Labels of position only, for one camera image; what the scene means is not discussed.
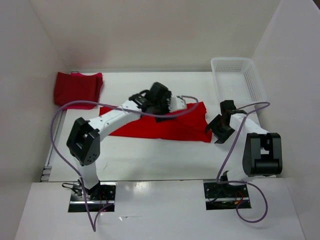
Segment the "bright red t shirt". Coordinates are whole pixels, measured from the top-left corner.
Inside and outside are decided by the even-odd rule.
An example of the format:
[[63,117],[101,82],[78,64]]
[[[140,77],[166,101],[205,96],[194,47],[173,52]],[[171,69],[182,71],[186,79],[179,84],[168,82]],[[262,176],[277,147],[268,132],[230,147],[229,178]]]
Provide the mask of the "bright red t shirt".
[[143,116],[113,131],[111,135],[129,138],[210,143],[212,141],[212,132],[206,131],[208,125],[206,113],[206,106],[201,101],[195,110],[175,119],[156,122],[155,117]]

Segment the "dark red t shirt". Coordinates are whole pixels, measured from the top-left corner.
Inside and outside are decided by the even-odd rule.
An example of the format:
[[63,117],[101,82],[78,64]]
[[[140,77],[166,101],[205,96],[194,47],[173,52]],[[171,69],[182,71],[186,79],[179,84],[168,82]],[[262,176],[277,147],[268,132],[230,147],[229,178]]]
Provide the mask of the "dark red t shirt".
[[58,72],[53,91],[53,100],[57,106],[73,101],[98,102],[103,86],[101,72],[93,75],[81,73],[66,74]]

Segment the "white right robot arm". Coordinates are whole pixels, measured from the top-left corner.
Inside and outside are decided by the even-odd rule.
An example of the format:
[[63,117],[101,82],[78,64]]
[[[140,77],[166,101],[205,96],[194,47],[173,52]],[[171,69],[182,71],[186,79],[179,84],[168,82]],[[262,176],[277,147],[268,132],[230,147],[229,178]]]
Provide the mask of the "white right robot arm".
[[[272,177],[283,171],[282,139],[276,132],[269,132],[250,119],[245,106],[236,108],[233,100],[220,103],[218,114],[205,128],[216,137],[216,144],[224,144],[233,133],[235,139],[220,167],[216,183],[220,193],[229,197],[237,185],[245,185],[257,177]],[[239,168],[223,171],[240,136],[245,137],[242,162]]]

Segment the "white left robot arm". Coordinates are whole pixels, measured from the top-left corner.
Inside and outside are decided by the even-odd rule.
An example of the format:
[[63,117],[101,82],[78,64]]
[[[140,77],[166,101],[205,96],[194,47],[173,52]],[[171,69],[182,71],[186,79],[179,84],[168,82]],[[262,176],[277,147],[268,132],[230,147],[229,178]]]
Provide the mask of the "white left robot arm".
[[75,120],[66,145],[74,157],[80,174],[81,193],[94,200],[100,193],[96,160],[101,153],[101,141],[121,127],[139,120],[142,116],[154,117],[156,122],[170,119],[169,114],[185,110],[186,101],[159,82],[128,98],[122,105],[96,118]]

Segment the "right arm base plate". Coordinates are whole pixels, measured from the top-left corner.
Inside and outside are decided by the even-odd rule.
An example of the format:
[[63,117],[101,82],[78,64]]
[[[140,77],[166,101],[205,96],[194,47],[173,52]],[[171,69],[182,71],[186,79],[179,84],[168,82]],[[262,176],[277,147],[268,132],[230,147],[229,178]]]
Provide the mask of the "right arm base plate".
[[246,185],[218,184],[215,181],[204,181],[204,197],[206,209],[233,210],[250,209],[251,203]]

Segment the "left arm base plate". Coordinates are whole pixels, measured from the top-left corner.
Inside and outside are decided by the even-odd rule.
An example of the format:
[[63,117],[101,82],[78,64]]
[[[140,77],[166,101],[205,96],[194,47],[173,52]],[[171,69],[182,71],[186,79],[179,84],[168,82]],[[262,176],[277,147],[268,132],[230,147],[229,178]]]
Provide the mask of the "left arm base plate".
[[[71,190],[70,200],[68,205],[69,213],[84,213],[86,212],[84,192],[79,183],[63,183],[63,188]],[[116,183],[102,182],[98,189],[93,193],[86,193],[88,210],[92,213],[114,212],[116,198]]]

